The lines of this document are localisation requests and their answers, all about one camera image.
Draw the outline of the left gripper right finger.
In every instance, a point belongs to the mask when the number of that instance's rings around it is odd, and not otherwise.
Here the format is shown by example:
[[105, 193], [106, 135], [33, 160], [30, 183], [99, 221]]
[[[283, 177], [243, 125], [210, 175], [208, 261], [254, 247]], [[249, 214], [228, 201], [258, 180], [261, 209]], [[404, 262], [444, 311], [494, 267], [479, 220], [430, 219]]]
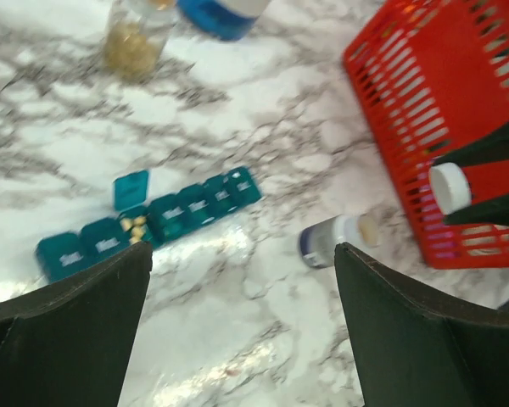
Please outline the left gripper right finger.
[[335, 271], [366, 406], [509, 406], [509, 313], [443, 293], [349, 243]]

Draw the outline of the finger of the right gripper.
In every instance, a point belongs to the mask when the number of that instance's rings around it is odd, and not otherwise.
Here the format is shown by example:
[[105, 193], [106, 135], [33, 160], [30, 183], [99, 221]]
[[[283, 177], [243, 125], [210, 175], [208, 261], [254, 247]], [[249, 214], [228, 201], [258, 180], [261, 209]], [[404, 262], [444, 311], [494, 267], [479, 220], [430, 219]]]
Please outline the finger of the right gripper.
[[433, 166], [452, 163], [459, 167], [468, 167], [508, 159], [509, 121], [487, 136], [437, 158]]
[[467, 206], [445, 216], [448, 226], [493, 224], [509, 226], [509, 194]]

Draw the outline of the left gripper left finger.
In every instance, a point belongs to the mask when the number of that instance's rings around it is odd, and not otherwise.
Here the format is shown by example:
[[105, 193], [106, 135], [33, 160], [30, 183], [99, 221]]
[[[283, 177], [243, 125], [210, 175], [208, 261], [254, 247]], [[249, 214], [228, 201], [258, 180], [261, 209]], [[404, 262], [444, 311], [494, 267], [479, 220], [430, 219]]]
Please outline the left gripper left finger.
[[0, 303], [0, 406], [116, 406], [152, 270], [137, 243]]

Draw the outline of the white bottle cap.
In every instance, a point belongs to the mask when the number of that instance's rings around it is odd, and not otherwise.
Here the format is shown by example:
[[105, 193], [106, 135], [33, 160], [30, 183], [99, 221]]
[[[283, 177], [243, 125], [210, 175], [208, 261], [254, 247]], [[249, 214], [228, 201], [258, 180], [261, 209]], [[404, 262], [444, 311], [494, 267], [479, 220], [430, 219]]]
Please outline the white bottle cap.
[[450, 215], [472, 204], [472, 192], [465, 173], [454, 163], [438, 164], [428, 172], [430, 187], [443, 215]]

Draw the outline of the teal weekly pill organizer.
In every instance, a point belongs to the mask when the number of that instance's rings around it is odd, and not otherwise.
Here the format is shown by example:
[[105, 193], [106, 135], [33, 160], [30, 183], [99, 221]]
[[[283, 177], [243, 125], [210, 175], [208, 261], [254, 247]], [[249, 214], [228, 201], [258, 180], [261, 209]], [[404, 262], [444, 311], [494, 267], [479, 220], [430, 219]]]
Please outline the teal weekly pill organizer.
[[139, 242], [158, 249], [262, 198], [257, 182], [244, 166], [151, 202], [147, 201], [148, 187], [148, 170], [117, 178], [113, 183], [115, 216], [95, 220], [80, 231], [43, 238], [35, 255], [47, 281], [61, 281]]

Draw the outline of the white pill bottle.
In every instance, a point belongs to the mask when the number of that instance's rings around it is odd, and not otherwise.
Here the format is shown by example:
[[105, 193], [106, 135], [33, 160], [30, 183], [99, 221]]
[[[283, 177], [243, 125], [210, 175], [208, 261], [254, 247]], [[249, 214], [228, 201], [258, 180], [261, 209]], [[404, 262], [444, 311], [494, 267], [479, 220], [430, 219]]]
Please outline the white pill bottle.
[[379, 244], [378, 224], [367, 214], [338, 215], [305, 228], [299, 234], [298, 249], [310, 268], [323, 269], [334, 265], [335, 248], [341, 243], [374, 254]]

